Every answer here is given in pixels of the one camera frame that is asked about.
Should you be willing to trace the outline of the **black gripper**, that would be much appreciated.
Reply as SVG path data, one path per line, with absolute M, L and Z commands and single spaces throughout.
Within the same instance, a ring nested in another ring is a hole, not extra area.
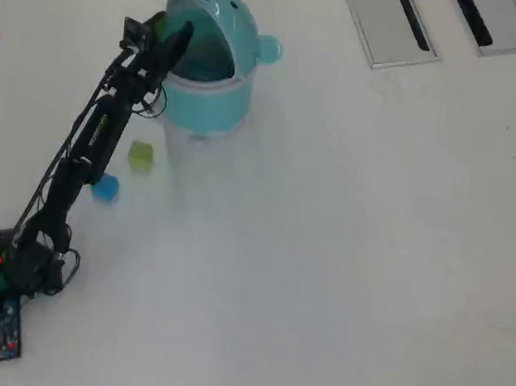
M 160 10 L 146 21 L 144 45 L 120 44 L 121 52 L 111 70 L 112 99 L 148 104 L 145 98 L 156 91 L 154 49 L 159 44 L 157 67 L 162 74 L 171 72 L 184 56 L 195 32 L 193 22 L 185 21 L 178 31 L 162 41 L 167 21 L 167 12 Z

